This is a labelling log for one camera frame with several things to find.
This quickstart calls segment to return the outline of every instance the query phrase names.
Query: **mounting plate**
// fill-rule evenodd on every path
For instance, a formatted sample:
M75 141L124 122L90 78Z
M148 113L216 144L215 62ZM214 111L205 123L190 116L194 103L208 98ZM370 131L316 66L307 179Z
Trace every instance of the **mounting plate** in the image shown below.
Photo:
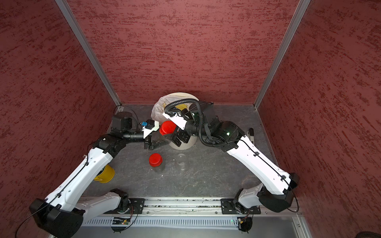
M221 200L221 210L222 214L237 214L235 210L233 198L222 198ZM261 209L259 206L254 206L250 208L250 214L259 215L261 214Z
M142 214L145 199L144 198L129 198L129 200L134 208L133 214ZM112 211L105 212L105 214L117 214L118 216L121 216L121 214L119 214L117 211L118 209L115 209Z

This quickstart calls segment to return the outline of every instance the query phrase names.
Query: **jar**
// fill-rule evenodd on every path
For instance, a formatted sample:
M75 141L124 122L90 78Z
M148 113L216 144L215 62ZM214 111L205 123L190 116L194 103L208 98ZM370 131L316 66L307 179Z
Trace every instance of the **jar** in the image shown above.
M185 154L178 154L175 159L176 168L180 170L180 172L183 172L187 169L187 156Z
M152 170L157 173L161 173L165 168L163 157L158 153L151 154L149 164L152 166Z

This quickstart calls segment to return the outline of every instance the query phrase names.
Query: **gray table surface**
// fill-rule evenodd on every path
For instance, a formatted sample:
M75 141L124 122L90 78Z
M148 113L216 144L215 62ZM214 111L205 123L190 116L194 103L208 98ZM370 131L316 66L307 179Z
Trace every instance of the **gray table surface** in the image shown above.
M129 105L140 121L150 118L153 105ZM221 121L232 121L243 131L254 129L255 146L270 160L264 131L251 105L215 105ZM158 174L149 165L149 156L159 153L165 161L165 170ZM187 156L187 169L183 172L175 166L177 155ZM106 184L93 181L83 196L101 196L113 188L129 193L132 197L143 196L214 196L234 197L240 188L257 186L260 180L242 163L220 149L204 146L199 140L187 150L176 150L169 145L149 151L143 143L130 143L109 163L115 169L114 178Z

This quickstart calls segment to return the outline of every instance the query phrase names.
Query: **red textured wall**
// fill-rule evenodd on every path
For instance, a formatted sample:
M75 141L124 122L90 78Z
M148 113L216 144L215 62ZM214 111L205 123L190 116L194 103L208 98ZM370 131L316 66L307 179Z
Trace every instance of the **red textured wall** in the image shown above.
M298 0L68 0L123 103L253 103Z
M314 238L381 233L380 10L312 1L260 105Z
M0 3L0 234L13 237L106 132L110 95L53 0ZM30 219L18 237L46 237Z

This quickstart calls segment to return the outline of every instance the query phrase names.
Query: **clear plastic cup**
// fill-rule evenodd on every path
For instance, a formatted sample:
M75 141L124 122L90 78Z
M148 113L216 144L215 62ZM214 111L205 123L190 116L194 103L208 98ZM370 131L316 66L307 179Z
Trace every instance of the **clear plastic cup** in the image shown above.
M178 154L175 159L175 165L181 172L186 171L188 167L188 160L185 154Z

